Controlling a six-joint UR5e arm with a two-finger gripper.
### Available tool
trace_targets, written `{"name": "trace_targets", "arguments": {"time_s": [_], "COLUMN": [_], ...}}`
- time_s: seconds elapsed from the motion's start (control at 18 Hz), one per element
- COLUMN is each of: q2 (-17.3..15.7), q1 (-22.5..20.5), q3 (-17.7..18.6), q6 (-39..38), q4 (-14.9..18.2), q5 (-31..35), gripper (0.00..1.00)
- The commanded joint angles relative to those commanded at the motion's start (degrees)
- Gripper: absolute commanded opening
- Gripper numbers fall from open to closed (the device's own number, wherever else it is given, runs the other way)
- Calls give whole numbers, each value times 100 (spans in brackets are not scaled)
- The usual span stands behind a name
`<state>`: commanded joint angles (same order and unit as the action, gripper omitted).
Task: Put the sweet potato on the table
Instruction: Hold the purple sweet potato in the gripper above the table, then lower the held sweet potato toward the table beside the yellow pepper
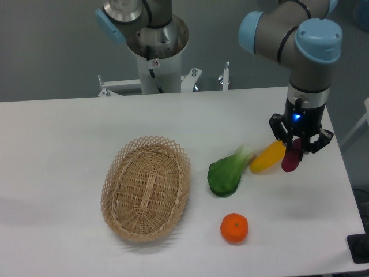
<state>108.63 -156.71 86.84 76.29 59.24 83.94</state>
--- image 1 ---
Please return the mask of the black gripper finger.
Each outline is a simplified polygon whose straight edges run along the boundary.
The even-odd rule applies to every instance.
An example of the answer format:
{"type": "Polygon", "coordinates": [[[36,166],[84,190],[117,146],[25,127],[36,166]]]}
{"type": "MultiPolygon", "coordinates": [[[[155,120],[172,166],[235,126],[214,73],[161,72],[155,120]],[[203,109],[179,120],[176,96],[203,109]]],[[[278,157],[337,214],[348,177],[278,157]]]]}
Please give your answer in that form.
{"type": "Polygon", "coordinates": [[[276,140],[282,142],[286,149],[289,149],[289,136],[283,124],[283,116],[280,114],[273,114],[269,119],[269,125],[276,140]]]}
{"type": "Polygon", "coordinates": [[[333,132],[326,129],[320,129],[318,139],[314,142],[311,142],[311,137],[308,137],[306,133],[303,133],[300,137],[301,150],[299,153],[299,160],[302,161],[304,155],[309,153],[314,154],[326,147],[328,144],[330,144],[333,137],[333,132]]]}

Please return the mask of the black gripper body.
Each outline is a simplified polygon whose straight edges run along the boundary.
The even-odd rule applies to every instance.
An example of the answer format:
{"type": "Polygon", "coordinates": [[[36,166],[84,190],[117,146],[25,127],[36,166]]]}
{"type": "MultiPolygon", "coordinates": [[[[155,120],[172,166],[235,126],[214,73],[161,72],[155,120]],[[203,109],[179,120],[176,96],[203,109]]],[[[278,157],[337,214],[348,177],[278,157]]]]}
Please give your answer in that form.
{"type": "Polygon", "coordinates": [[[292,128],[296,137],[302,137],[303,133],[307,137],[317,135],[322,127],[321,120],[329,92],[330,88],[304,92],[289,86],[283,114],[283,124],[287,130],[292,128]]]}

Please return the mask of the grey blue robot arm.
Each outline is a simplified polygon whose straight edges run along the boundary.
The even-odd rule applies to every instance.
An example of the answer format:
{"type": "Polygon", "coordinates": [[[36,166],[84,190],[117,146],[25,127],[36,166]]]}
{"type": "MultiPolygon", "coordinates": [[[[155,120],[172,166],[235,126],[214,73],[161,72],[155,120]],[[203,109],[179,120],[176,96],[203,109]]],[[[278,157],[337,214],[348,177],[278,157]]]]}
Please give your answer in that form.
{"type": "MultiPolygon", "coordinates": [[[[286,151],[300,158],[333,138],[321,120],[341,54],[342,30],[327,19],[336,4],[280,1],[271,13],[250,12],[238,30],[243,49],[290,70],[284,113],[272,115],[269,125],[286,151]]],[[[171,1],[104,1],[95,17],[111,40],[136,55],[142,93],[182,90],[181,53],[189,32],[173,14],[171,1]]]]}

